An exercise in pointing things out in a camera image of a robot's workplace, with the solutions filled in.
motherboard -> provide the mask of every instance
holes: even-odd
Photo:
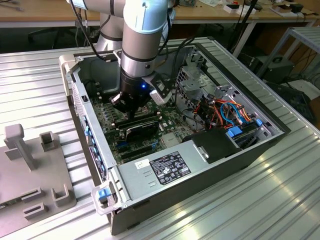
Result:
[[[98,99],[92,99],[91,102],[113,157],[119,165],[178,145],[186,136],[194,133],[172,102],[158,106],[149,101],[136,111],[134,120],[137,121],[130,120],[126,113],[118,111],[111,103],[102,103]],[[128,140],[130,129],[147,123],[152,128],[147,135],[140,134]]]

wooden desk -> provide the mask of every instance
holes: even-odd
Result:
[[[19,0],[24,12],[0,7],[0,28],[35,28],[35,27],[70,27],[75,25],[76,17],[66,0]],[[248,19],[248,26],[243,33],[233,55],[238,56],[257,23],[296,23],[307,22],[312,26],[318,16],[282,17],[269,9],[270,5],[262,5],[263,10],[256,12]],[[197,2],[195,7],[177,6],[175,24],[226,24],[237,23],[238,14],[230,14],[221,5],[211,7]],[[88,11],[89,26],[100,25],[98,12]]]

sticker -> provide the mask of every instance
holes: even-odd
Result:
[[[191,173],[178,151],[149,161],[148,164],[151,165],[151,168],[162,185],[171,183]]]
[[[150,166],[150,164],[149,164],[149,159],[147,158],[147,159],[143,159],[143,160],[141,160],[141,161],[137,161],[137,162],[135,162],[134,163],[135,164],[135,166],[136,166],[136,169],[142,169],[142,168],[144,168],[144,167],[147,167],[147,166]]]

green circuit board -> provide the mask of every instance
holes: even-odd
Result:
[[[120,165],[177,145],[182,142],[184,137],[194,133],[182,116],[177,113],[174,104],[168,103],[158,106],[153,101],[150,101],[146,106],[139,108],[135,116],[139,117],[155,111],[159,113],[161,119],[157,120],[159,122],[158,132],[142,141],[126,142],[126,129],[116,129],[113,123],[127,120],[127,114],[116,110],[111,103],[101,103],[95,99],[91,100],[91,102],[113,157]],[[126,154],[148,146],[151,146],[148,151],[126,157]]]

table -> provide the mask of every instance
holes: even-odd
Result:
[[[34,27],[70,27],[75,25],[75,16],[71,6],[66,0],[20,0],[24,12],[0,7],[0,28],[34,28]],[[307,23],[307,27],[314,25],[317,19],[315,15],[302,17],[282,17],[269,9],[271,5],[263,4],[263,10],[256,12],[248,19],[241,39],[239,40],[233,55],[238,57],[251,32],[257,23]],[[202,2],[197,2],[195,7],[177,6],[174,24],[227,24],[237,23],[238,14],[230,14],[223,10],[221,5],[211,7]],[[87,12],[88,25],[100,25],[98,12]]]
[[[91,50],[0,55],[0,129],[5,123],[18,121],[28,124],[26,138],[45,129],[58,133],[77,199],[75,207],[3,240],[320,239],[320,131],[218,42],[206,37],[196,41],[278,116],[291,133],[246,169],[111,236],[107,218],[96,213],[90,197],[93,181],[68,110],[58,64],[60,55]],[[180,43],[169,41],[170,45]],[[220,84],[226,83],[214,66],[208,65],[208,72]]]

